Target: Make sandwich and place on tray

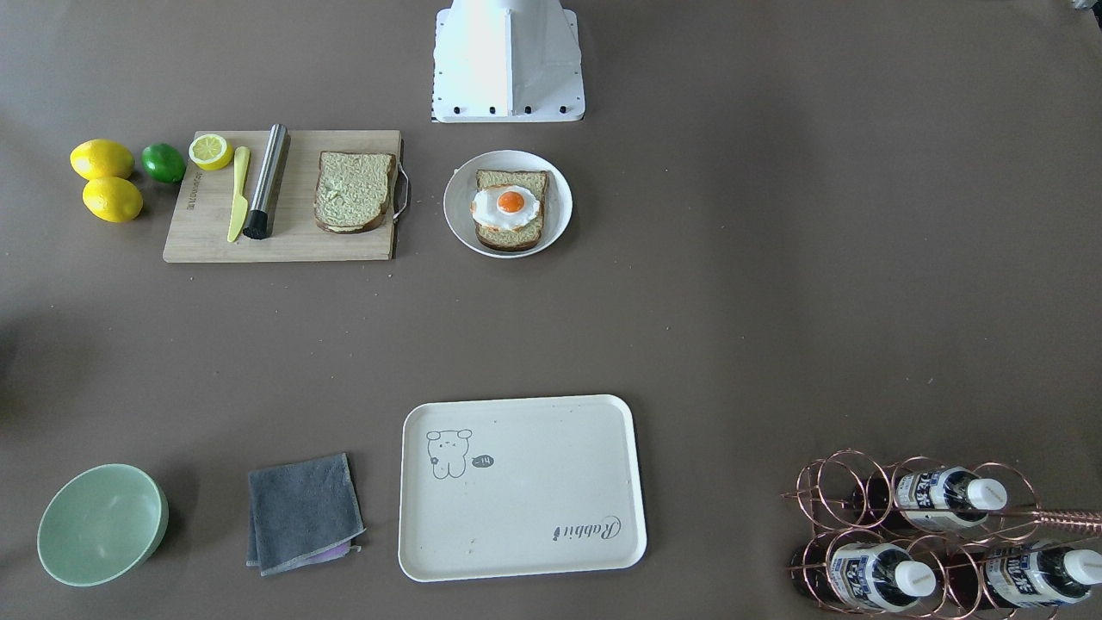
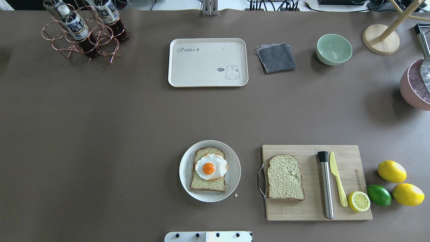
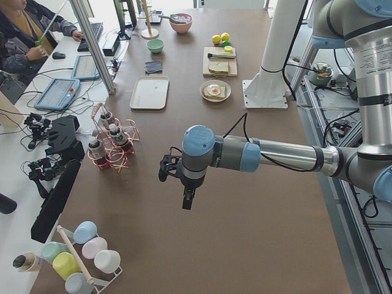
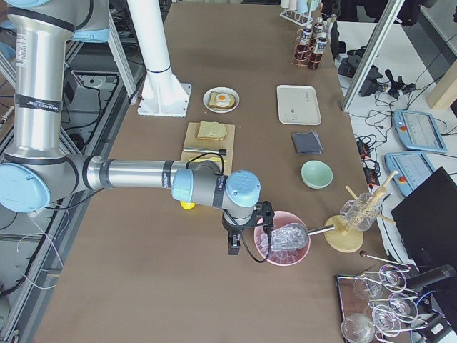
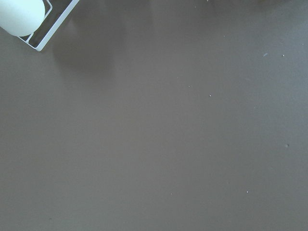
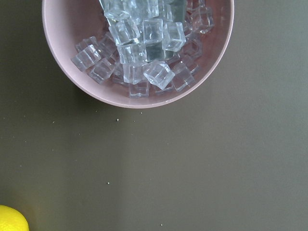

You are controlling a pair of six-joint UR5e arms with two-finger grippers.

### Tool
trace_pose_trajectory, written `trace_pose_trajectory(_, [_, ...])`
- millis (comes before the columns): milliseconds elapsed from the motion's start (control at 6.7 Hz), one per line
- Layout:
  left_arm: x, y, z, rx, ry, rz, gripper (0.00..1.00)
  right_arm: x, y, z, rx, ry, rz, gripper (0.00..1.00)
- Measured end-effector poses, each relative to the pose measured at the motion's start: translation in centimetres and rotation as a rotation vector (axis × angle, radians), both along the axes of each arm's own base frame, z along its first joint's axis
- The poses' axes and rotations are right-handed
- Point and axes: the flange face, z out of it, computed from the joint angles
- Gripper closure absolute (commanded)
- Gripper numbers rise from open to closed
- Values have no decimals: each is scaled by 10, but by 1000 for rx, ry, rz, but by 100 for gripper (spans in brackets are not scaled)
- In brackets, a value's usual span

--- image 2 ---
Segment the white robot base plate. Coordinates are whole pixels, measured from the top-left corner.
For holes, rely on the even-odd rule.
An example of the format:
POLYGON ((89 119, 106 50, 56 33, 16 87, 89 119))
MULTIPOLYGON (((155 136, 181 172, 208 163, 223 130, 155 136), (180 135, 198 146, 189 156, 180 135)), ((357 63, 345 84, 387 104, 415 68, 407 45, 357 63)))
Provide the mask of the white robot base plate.
POLYGON ((168 232, 165 242, 252 242, 249 231, 190 231, 168 232))

